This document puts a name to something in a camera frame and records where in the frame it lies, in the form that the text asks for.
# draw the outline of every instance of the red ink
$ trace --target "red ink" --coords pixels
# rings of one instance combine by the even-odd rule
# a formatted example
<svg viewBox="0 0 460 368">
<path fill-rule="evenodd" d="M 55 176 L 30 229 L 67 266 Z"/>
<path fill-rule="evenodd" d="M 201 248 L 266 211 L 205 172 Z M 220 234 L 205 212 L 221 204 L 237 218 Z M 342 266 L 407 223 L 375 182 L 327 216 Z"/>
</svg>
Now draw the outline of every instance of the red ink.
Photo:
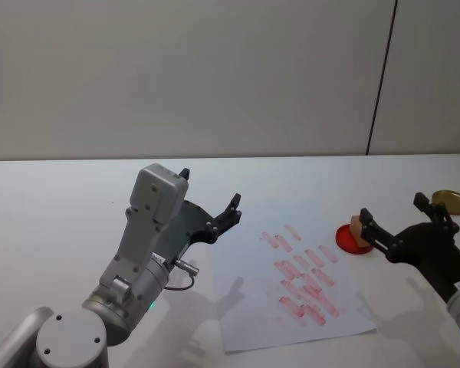
<svg viewBox="0 0 460 368">
<path fill-rule="evenodd" d="M 278 249 L 279 248 L 279 244 L 278 244 L 278 241 L 273 238 L 272 236 L 270 236 L 267 232 L 263 232 L 262 233 L 262 238 L 267 241 L 269 243 L 269 245 L 271 247 L 273 247 L 274 249 Z"/>
<path fill-rule="evenodd" d="M 324 307 L 324 309 L 327 311 L 328 314 L 330 314 L 334 318 L 339 317 L 339 311 L 336 309 L 336 307 L 323 295 L 321 292 L 317 293 L 314 291 L 311 287 L 308 285 L 305 285 L 302 287 L 302 290 L 307 292 L 311 297 L 315 298 L 318 300 L 319 304 Z"/>
<path fill-rule="evenodd" d="M 305 291 L 313 299 L 318 299 L 319 298 L 319 293 L 322 291 L 322 289 L 320 289 L 319 291 L 315 291 L 310 285 L 302 286 L 301 290 Z"/>
<path fill-rule="evenodd" d="M 290 281 L 283 280 L 281 282 L 281 285 L 283 285 L 284 288 L 286 288 L 286 290 L 288 290 L 288 293 L 293 295 L 298 300 L 303 299 L 303 297 L 301 296 L 300 291 L 298 290 L 298 288 L 296 286 L 294 286 Z"/>
<path fill-rule="evenodd" d="M 332 303 L 332 305 L 336 307 L 339 314 L 345 314 L 347 312 L 347 309 L 342 304 L 340 304 L 340 302 L 338 302 L 333 295 L 326 293 L 324 290 L 322 290 L 322 295 L 325 296 Z"/>
<path fill-rule="evenodd" d="M 319 324 L 320 326 L 325 325 L 325 317 L 324 317 L 324 315 L 320 314 L 319 312 L 317 312 L 317 310 L 315 308 L 312 308 L 308 304 L 301 305 L 300 308 L 301 308 L 302 311 L 304 311 L 308 315 L 308 317 L 310 317 L 315 322 L 317 322 L 317 324 Z"/>
<path fill-rule="evenodd" d="M 324 282 L 329 288 L 334 285 L 334 280 L 332 280 L 328 274 L 326 274 L 319 268 L 313 268 L 312 274 L 314 274 L 319 280 Z"/>
<path fill-rule="evenodd" d="M 288 280 L 293 280 L 294 279 L 294 276 L 293 276 L 293 273 L 288 270 L 284 265 L 283 265 L 283 261 L 281 262 L 275 262 L 274 263 L 274 266 L 283 274 L 283 276 L 285 276 Z"/>
<path fill-rule="evenodd" d="M 308 268 L 310 268 L 310 263 L 308 263 L 305 258 L 303 258 L 301 255 L 294 255 L 293 259 L 305 269 L 305 271 L 308 271 Z"/>
<path fill-rule="evenodd" d="M 278 244 L 284 248 L 285 251 L 290 252 L 293 250 L 291 244 L 283 238 L 283 235 L 275 235 L 274 238 L 278 241 Z"/>
<path fill-rule="evenodd" d="M 325 265 L 324 261 L 322 261 L 314 251 L 307 249 L 305 253 L 309 257 L 309 259 L 312 260 L 313 263 L 315 263 L 317 267 L 323 267 Z"/>
<path fill-rule="evenodd" d="M 325 296 L 322 294 L 319 294 L 319 303 L 324 309 L 327 311 L 328 314 L 330 314 L 334 318 L 339 317 L 339 311 L 336 309 L 336 307 L 327 299 Z"/>
<path fill-rule="evenodd" d="M 301 240 L 301 235 L 297 232 L 297 230 L 293 226 L 285 225 L 284 228 L 286 228 L 289 231 L 289 233 L 293 235 L 295 239 L 297 239 L 298 241 Z"/>
<path fill-rule="evenodd" d="M 325 316 L 320 312 L 320 308 L 315 305 L 314 303 L 309 303 L 308 305 L 310 305 L 310 307 L 316 311 L 322 318 L 325 318 Z"/>
<path fill-rule="evenodd" d="M 289 297 L 280 297 L 279 304 L 284 306 L 286 310 L 295 317 L 303 317 L 305 313 L 298 307 Z"/>
<path fill-rule="evenodd" d="M 303 294 L 300 294 L 300 296 L 301 296 L 300 300 L 303 301 L 304 303 L 307 303 L 307 304 L 309 304 L 309 305 L 313 305 L 313 304 L 314 304 L 313 301 L 311 301 L 310 299 L 307 299 L 306 297 L 304 297 Z"/>
<path fill-rule="evenodd" d="M 332 263 L 337 263 L 339 261 L 339 258 L 325 245 L 319 245 L 319 249 Z"/>
<path fill-rule="evenodd" d="M 299 272 L 299 270 L 298 270 L 295 266 L 292 265 L 291 262 L 289 262 L 289 261 L 282 261 L 282 264 L 283 264 L 283 266 L 284 266 L 287 270 L 289 270 L 289 272 L 291 272 L 291 273 L 293 274 L 293 276 L 294 276 L 295 278 L 299 278 L 299 277 L 300 277 L 300 274 L 301 274 L 301 273 Z"/>
<path fill-rule="evenodd" d="M 300 277 L 314 292 L 320 293 L 322 291 L 322 287 L 320 287 L 320 285 L 309 274 L 300 274 Z"/>
</svg>

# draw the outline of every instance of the red stamp mark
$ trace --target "red stamp mark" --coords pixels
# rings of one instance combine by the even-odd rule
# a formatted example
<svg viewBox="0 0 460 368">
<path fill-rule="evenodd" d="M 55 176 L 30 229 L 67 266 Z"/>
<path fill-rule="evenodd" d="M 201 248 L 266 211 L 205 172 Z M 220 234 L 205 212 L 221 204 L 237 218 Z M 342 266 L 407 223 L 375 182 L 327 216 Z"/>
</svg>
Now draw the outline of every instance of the red stamp mark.
<svg viewBox="0 0 460 368">
<path fill-rule="evenodd" d="M 301 240 L 301 235 L 297 232 L 297 230 L 293 226 L 285 225 L 284 228 L 286 228 L 288 232 L 292 234 L 295 239 L 297 239 L 298 241 Z"/>
<path fill-rule="evenodd" d="M 303 258 L 301 255 L 294 255 L 293 259 L 301 266 L 305 271 L 308 271 L 308 268 L 310 268 L 310 263 L 307 262 L 305 258 Z"/>
<path fill-rule="evenodd" d="M 314 274 L 319 280 L 324 282 L 329 288 L 334 286 L 334 280 L 329 277 L 328 274 L 320 270 L 319 268 L 313 268 L 312 274 Z"/>
<path fill-rule="evenodd" d="M 307 249 L 305 251 L 305 254 L 309 257 L 309 259 L 315 263 L 315 265 L 317 267 L 323 267 L 325 265 L 324 261 L 322 261 L 320 259 L 320 257 L 317 255 L 317 253 L 315 253 L 314 251 L 312 251 L 311 249 Z"/>
<path fill-rule="evenodd" d="M 284 276 L 287 280 L 293 280 L 293 279 L 294 279 L 293 272 L 291 272 L 290 270 L 288 270 L 288 269 L 283 265 L 283 261 L 281 261 L 281 262 L 275 262 L 275 263 L 274 263 L 274 266 L 283 274 L 283 276 Z"/>
<path fill-rule="evenodd" d="M 339 261 L 339 258 L 325 245 L 319 245 L 319 249 L 332 263 L 337 263 Z"/>
<path fill-rule="evenodd" d="M 327 311 L 328 314 L 330 314 L 334 318 L 339 317 L 339 311 L 337 308 L 330 302 L 330 300 L 325 296 L 322 295 L 322 293 L 317 293 L 314 291 L 311 287 L 308 285 L 303 286 L 302 290 L 304 290 L 307 294 L 309 294 L 311 297 L 316 299 L 319 304 Z"/>
<path fill-rule="evenodd" d="M 288 253 L 293 250 L 291 244 L 283 237 L 283 235 L 275 235 L 274 238 L 278 241 L 278 244 L 284 248 Z"/>
<path fill-rule="evenodd" d="M 300 308 L 305 312 L 305 314 L 310 317 L 312 320 L 317 322 L 318 325 L 323 326 L 325 325 L 325 316 L 323 314 L 320 314 L 320 312 L 317 311 L 317 308 L 313 308 L 308 304 L 304 304 L 300 306 Z"/>
<path fill-rule="evenodd" d="M 289 262 L 289 261 L 282 261 L 281 263 L 283 264 L 283 266 L 284 266 L 287 270 L 289 270 L 289 272 L 291 272 L 291 273 L 293 274 L 293 276 L 294 276 L 295 278 L 299 278 L 299 277 L 300 277 L 300 274 L 301 274 L 301 273 L 299 272 L 299 270 L 298 270 L 295 266 L 293 266 L 293 264 L 292 264 L 291 262 Z"/>
<path fill-rule="evenodd" d="M 284 286 L 284 288 L 288 291 L 288 293 L 293 295 L 298 300 L 303 299 L 303 297 L 301 296 L 300 291 L 298 290 L 298 288 L 296 286 L 294 286 L 293 283 L 291 283 L 290 281 L 283 280 L 281 282 L 281 285 Z"/>
<path fill-rule="evenodd" d="M 309 274 L 300 274 L 300 277 L 315 293 L 320 293 L 322 291 L 322 287 L 320 287 L 318 282 L 316 282 Z"/>
<path fill-rule="evenodd" d="M 270 236 L 267 232 L 263 232 L 262 233 L 262 238 L 271 246 L 273 247 L 274 249 L 278 249 L 279 248 L 279 244 L 278 244 L 278 241 L 273 238 L 272 236 Z"/>
<path fill-rule="evenodd" d="M 280 297 L 279 304 L 281 304 L 289 314 L 295 317 L 303 317 L 305 315 L 305 312 L 303 312 L 302 309 L 298 307 L 298 305 L 289 297 Z"/>
</svg>

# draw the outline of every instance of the table surface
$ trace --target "table surface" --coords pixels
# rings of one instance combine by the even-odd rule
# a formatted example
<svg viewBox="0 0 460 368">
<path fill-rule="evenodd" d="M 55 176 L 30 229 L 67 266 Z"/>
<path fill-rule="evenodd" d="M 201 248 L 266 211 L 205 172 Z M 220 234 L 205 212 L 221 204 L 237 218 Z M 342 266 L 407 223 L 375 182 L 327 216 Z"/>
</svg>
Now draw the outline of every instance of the table surface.
<svg viewBox="0 0 460 368">
<path fill-rule="evenodd" d="M 35 307 L 71 311 L 88 297 L 119 245 L 136 174 L 152 162 L 0 162 L 0 341 Z M 460 155 L 157 162 L 173 171 L 189 167 L 186 198 L 213 215 L 240 192 L 248 204 L 308 201 L 331 228 L 367 207 L 378 223 L 397 233 L 426 220 L 412 205 L 416 192 L 460 192 Z M 455 220 L 460 224 L 460 216 Z M 460 247 L 460 233 L 455 239 Z M 185 259 L 202 269 L 195 287 L 164 292 L 129 340 L 110 348 L 110 366 L 460 366 L 460 332 L 441 299 L 414 268 L 390 264 L 378 251 L 343 257 L 377 332 L 225 355 L 212 246 L 218 243 L 189 249 Z"/>
</svg>

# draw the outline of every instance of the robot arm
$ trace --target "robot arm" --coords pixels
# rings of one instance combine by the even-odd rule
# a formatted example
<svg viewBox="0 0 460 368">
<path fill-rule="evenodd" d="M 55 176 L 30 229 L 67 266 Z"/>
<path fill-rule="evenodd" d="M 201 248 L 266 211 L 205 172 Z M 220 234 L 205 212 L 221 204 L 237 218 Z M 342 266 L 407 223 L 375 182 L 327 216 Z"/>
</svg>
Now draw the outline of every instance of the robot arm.
<svg viewBox="0 0 460 368">
<path fill-rule="evenodd" d="M 378 226 L 367 209 L 362 209 L 361 237 L 390 262 L 416 267 L 447 303 L 448 312 L 460 327 L 460 250 L 453 239 L 460 228 L 443 203 L 430 204 L 422 193 L 417 193 L 414 205 L 431 222 L 410 226 L 394 236 Z"/>
<path fill-rule="evenodd" d="M 108 346 L 128 338 L 166 287 L 174 267 L 187 271 L 194 282 L 199 270 L 181 259 L 192 243 L 214 243 L 240 221 L 240 195 L 213 218 L 184 200 L 188 179 L 188 169 L 176 175 L 158 164 L 138 174 L 118 252 L 83 304 L 102 318 Z"/>
<path fill-rule="evenodd" d="M 164 288 L 185 290 L 199 270 L 181 258 L 196 242 L 214 243 L 240 221 L 236 194 L 213 218 L 184 199 L 189 170 L 158 164 L 140 171 L 120 247 L 78 312 L 47 307 L 26 317 L 0 344 L 0 368 L 107 368 L 107 347 L 125 341 Z M 188 287 L 167 287 L 174 267 Z"/>
</svg>

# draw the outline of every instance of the sheet of paper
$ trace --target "sheet of paper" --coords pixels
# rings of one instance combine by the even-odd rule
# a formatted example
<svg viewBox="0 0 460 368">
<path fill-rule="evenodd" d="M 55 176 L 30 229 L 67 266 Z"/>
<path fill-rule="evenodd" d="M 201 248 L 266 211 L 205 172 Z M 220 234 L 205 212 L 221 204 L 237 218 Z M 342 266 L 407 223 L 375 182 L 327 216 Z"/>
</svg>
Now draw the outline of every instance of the sheet of paper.
<svg viewBox="0 0 460 368">
<path fill-rule="evenodd" d="M 218 315 L 226 352 L 375 329 L 357 311 L 335 229 L 309 203 L 241 210 L 241 223 L 212 247 L 215 291 L 224 301 Z M 226 301 L 235 280 L 239 301 Z"/>
</svg>

